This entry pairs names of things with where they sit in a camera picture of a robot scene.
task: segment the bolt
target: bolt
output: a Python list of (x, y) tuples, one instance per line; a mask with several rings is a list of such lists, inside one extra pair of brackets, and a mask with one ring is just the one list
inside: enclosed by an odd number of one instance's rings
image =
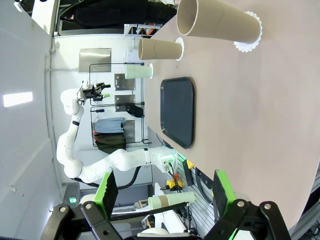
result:
[(245, 205), (245, 203), (243, 201), (239, 201), (237, 205), (238, 207), (242, 208)]
[(269, 210), (269, 209), (271, 209), (271, 205), (269, 203), (267, 203), (266, 205), (264, 205), (264, 208)]

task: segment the black bag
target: black bag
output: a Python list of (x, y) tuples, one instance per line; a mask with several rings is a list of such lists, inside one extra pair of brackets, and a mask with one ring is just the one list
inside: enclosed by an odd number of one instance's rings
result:
[(127, 105), (125, 106), (125, 110), (128, 114), (136, 118), (144, 117), (144, 110), (141, 107), (138, 107), (136, 105)]

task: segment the green light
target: green light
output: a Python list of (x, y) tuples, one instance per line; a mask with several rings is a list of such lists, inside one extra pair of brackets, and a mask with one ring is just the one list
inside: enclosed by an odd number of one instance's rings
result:
[(69, 197), (69, 202), (71, 204), (75, 204), (77, 202), (77, 199), (75, 197)]

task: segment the hanging clothes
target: hanging clothes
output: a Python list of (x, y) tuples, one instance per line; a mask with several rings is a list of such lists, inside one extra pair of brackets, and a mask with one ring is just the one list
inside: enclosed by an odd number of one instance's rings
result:
[(94, 135), (95, 144), (99, 150), (106, 154), (112, 154), (118, 149), (126, 150), (126, 138), (120, 133), (97, 133)]
[(126, 119), (124, 117), (99, 119), (95, 124), (95, 131), (100, 134), (123, 133), (124, 128), (122, 124), (125, 123)]

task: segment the person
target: person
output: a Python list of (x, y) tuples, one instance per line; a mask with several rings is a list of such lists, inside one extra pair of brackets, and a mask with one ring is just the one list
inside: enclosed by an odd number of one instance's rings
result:
[(84, 29), (122, 28), (124, 24), (165, 24), (177, 14), (169, 5), (148, 0), (85, 1), (76, 3), (78, 7), (73, 5), (72, 11), (64, 11), (60, 19)]

